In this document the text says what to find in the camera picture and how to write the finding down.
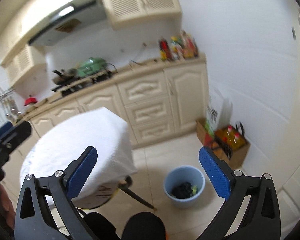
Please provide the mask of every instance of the blue gripper pad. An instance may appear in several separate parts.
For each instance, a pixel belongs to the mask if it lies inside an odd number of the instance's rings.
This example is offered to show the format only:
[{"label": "blue gripper pad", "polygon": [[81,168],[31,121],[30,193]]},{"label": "blue gripper pad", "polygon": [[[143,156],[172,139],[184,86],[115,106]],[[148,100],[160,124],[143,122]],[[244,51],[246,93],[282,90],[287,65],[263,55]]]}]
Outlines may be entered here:
[{"label": "blue gripper pad", "polygon": [[218,196],[228,200],[231,194],[230,181],[204,147],[199,151],[199,161]]},{"label": "blue gripper pad", "polygon": [[77,197],[86,183],[93,167],[96,165],[98,159],[97,150],[90,147],[90,151],[87,153],[84,160],[77,167],[72,176],[67,180],[66,195],[69,199]]}]

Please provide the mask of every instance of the blue trash can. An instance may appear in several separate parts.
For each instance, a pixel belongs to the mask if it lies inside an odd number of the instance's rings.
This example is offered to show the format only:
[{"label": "blue trash can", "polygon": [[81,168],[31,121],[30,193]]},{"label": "blue trash can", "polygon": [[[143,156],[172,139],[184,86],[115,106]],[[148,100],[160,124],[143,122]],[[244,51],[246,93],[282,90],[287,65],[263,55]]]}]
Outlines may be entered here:
[{"label": "blue trash can", "polygon": [[[171,196],[172,189],[181,185],[184,182],[190,182],[193,186],[197,186],[197,193],[186,199],[178,199]],[[166,176],[163,183],[163,190],[165,194],[171,199],[174,206],[184,209],[189,208],[198,200],[201,195],[204,187],[206,185],[206,181],[202,172],[189,165],[183,165],[177,167],[170,171]]]}]

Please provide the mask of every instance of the light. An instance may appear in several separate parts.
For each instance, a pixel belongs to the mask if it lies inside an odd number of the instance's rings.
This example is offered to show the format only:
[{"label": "light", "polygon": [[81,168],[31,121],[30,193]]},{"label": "light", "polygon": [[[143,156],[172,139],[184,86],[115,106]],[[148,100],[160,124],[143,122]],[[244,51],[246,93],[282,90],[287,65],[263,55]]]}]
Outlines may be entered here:
[{"label": "light", "polygon": [[59,16],[60,16],[60,17],[61,17],[61,16],[64,16],[64,15],[66,15],[66,14],[72,12],[72,11],[74,11],[74,7],[73,7],[73,6],[68,6],[68,7],[64,8],[63,10],[61,10],[61,11],[59,12]]}]

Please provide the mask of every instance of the countertop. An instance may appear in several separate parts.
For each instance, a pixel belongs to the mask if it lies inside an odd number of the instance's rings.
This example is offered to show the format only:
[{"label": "countertop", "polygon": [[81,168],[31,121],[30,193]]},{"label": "countertop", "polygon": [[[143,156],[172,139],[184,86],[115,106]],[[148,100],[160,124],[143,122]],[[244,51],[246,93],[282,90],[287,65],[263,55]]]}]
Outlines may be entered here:
[{"label": "countertop", "polygon": [[28,121],[31,118],[48,111],[58,105],[64,104],[68,101],[74,100],[75,98],[84,96],[86,94],[110,87],[112,85],[116,85],[122,82],[126,82],[132,80],[134,78],[138,78],[141,76],[149,75],[152,73],[159,72],[165,68],[175,67],[175,66],[182,66],[182,65],[189,65],[195,63],[206,63],[206,56],[204,53],[201,53],[198,58],[187,59],[183,61],[174,61],[174,62],[167,62],[161,61],[160,59],[150,59],[144,62],[141,62],[141,65],[133,64],[133,65],[126,65],[124,67],[118,68],[118,73],[115,72],[111,79],[102,81],[100,83],[91,85],[87,88],[81,89],[77,92],[74,92],[66,97],[62,97],[60,92],[56,92],[53,96],[46,99],[45,102],[41,101],[38,103],[38,108],[32,110],[31,112],[25,114],[23,116],[23,120]]}]

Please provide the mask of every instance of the black pants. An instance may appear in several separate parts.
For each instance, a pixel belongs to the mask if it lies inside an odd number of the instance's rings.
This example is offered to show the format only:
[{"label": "black pants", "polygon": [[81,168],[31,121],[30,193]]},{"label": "black pants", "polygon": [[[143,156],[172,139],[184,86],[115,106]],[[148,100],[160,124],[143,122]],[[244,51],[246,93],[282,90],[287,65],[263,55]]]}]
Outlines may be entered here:
[{"label": "black pants", "polygon": [[[83,220],[100,240],[120,240],[115,227],[103,215],[89,213]],[[150,212],[134,215],[127,222],[121,240],[165,240],[166,231],[160,218]]]}]

